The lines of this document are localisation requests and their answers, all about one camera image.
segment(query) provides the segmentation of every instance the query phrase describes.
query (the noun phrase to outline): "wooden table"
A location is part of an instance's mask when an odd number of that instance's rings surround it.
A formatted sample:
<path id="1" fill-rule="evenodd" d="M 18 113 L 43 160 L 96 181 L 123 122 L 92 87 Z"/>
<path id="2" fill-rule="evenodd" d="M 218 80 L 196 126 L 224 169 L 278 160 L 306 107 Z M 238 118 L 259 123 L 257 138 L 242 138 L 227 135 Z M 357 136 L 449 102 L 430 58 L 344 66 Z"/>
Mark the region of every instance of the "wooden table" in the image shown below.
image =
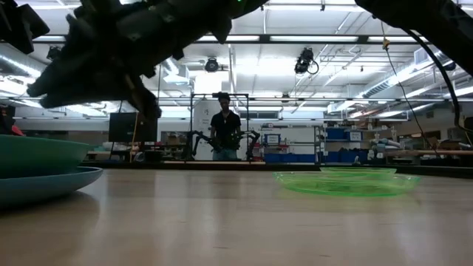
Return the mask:
<path id="1" fill-rule="evenodd" d="M 11 265 L 473 265 L 473 182 L 411 194 L 287 191 L 269 172 L 110 170 L 45 205 L 0 216 Z"/>

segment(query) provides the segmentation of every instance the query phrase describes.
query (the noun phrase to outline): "computer monitor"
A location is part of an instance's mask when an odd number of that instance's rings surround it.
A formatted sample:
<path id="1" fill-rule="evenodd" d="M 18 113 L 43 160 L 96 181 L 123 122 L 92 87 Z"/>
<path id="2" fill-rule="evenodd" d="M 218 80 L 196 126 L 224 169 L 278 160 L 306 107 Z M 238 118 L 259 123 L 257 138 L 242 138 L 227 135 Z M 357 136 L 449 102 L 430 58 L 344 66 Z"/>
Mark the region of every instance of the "computer monitor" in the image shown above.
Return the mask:
<path id="1" fill-rule="evenodd" d="M 150 123 L 142 114 L 112 113 L 110 114 L 109 141 L 129 143 L 133 141 L 136 126 L 135 142 L 155 142 L 157 140 L 157 120 Z"/>

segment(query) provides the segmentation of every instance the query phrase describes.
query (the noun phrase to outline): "ceiling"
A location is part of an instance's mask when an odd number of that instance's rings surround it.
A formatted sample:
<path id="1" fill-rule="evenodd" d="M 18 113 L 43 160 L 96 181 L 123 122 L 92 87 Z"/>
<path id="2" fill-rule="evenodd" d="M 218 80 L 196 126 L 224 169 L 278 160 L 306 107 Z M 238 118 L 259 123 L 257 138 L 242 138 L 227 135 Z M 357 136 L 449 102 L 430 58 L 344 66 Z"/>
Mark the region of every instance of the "ceiling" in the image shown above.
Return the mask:
<path id="1" fill-rule="evenodd" d="M 19 4 L 28 3 L 50 26 L 50 34 L 67 34 L 68 24 L 65 20 L 70 10 L 52 9 L 65 5 L 80 4 L 71 0 L 33 0 L 17 1 Z M 350 5 L 355 6 L 353 0 L 325 0 L 327 6 Z M 271 0 L 270 4 L 321 4 L 320 0 Z M 462 0 L 462 4 L 473 4 L 473 0 Z M 373 19 L 367 12 L 334 11 L 327 8 L 324 12 L 318 10 L 256 10 L 233 22 L 231 34 L 351 34 L 351 35 L 381 35 L 381 22 Z M 399 29 L 384 25 L 387 35 L 404 35 Z M 311 79 L 294 74 L 294 64 L 303 48 L 311 47 L 315 54 L 323 53 L 316 59 L 320 65 L 320 72 Z M 35 44 L 35 52 L 30 57 L 47 64 L 47 44 Z M 395 66 L 401 66 L 413 59 L 413 52 L 418 45 L 391 45 L 389 50 Z M 353 97 L 356 91 L 363 89 L 367 84 L 383 78 L 392 70 L 386 52 L 381 45 L 329 45 L 323 44 L 232 44 L 231 48 L 220 44 L 192 44 L 185 48 L 185 57 L 181 64 L 188 66 L 190 75 L 199 75 L 202 62 L 209 57 L 216 57 L 220 64 L 229 65 L 229 52 L 236 56 L 236 88 L 238 93 L 250 93 L 265 97 L 280 96 L 283 92 L 291 92 L 293 97 Z M 350 62 L 357 54 L 358 58 Z M 223 89 L 229 90 L 228 73 L 221 73 L 224 77 Z M 409 91 L 434 82 L 433 72 L 425 72 L 421 77 L 409 79 L 406 89 Z M 159 82 L 156 78 L 147 81 L 151 90 L 157 90 Z M 390 89 L 394 97 L 397 88 Z M 176 86 L 161 83 L 161 90 L 167 95 L 181 96 L 189 93 L 188 86 Z"/>

